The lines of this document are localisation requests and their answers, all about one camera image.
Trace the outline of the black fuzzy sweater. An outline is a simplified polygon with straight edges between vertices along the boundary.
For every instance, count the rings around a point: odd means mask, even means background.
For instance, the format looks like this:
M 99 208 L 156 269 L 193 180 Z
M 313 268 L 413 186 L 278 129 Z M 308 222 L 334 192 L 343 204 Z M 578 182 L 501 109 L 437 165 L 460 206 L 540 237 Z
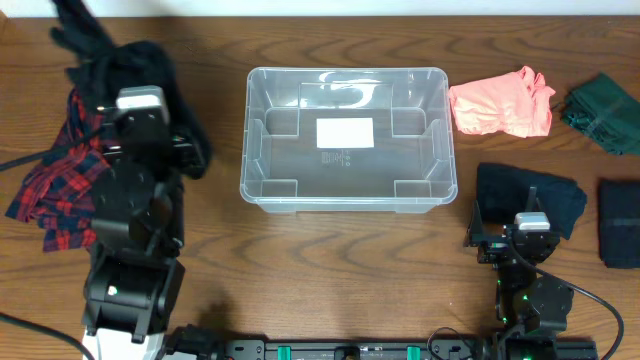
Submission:
M 71 52 L 77 65 L 65 70 L 88 110 L 105 111 L 108 119 L 118 109 L 116 98 L 123 88 L 161 87 L 170 120 L 187 125 L 195 140 L 195 166 L 173 168 L 192 179 L 204 176 L 212 146 L 201 123 L 186 103 L 176 80 L 173 61 L 151 41 L 116 44 L 82 1 L 53 2 L 59 25 L 50 30 L 51 39 Z

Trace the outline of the red navy plaid shirt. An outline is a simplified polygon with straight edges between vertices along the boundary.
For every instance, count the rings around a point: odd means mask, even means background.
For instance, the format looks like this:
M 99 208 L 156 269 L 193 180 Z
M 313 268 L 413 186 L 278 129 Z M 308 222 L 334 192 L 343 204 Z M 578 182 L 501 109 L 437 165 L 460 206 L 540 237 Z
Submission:
M 110 168 L 103 153 L 117 144 L 102 133 L 63 153 L 45 157 L 22 181 L 5 216 L 35 222 L 45 231 L 45 252 L 86 248 L 96 241 L 90 227 L 93 183 Z

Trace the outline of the pink shirt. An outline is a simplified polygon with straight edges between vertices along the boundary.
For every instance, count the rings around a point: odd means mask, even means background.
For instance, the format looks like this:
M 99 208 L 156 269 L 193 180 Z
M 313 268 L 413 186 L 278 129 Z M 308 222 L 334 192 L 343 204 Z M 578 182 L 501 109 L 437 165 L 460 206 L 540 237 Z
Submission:
M 460 132 L 467 135 L 504 132 L 519 138 L 544 137 L 550 133 L 550 98 L 554 94 L 544 75 L 529 66 L 452 86 L 448 91 Z

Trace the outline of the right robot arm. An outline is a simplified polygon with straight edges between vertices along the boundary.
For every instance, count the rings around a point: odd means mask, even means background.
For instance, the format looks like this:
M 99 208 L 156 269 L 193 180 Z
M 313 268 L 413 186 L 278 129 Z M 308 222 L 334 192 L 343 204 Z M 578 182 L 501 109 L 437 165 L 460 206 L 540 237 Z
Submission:
M 474 205 L 467 244 L 477 249 L 477 261 L 497 271 L 496 317 L 505 329 L 488 340 L 486 359 L 556 359 L 556 336 L 567 328 L 574 291 L 560 280 L 539 273 L 561 236 L 529 188 L 525 209 L 503 232 L 485 232 L 481 211 Z

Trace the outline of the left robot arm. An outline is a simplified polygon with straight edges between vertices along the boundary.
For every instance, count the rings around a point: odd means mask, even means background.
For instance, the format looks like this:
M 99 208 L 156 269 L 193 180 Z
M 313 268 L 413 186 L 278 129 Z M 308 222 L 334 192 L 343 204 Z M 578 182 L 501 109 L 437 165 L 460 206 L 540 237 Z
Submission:
M 423 342 L 331 343 L 231 339 L 194 325 L 168 329 L 185 274 L 183 176 L 206 171 L 211 144 L 191 114 L 118 110 L 105 122 L 115 137 L 110 165 L 92 191 L 97 241 L 82 346 L 88 359 L 446 359 L 454 349 L 476 358 L 469 337 Z

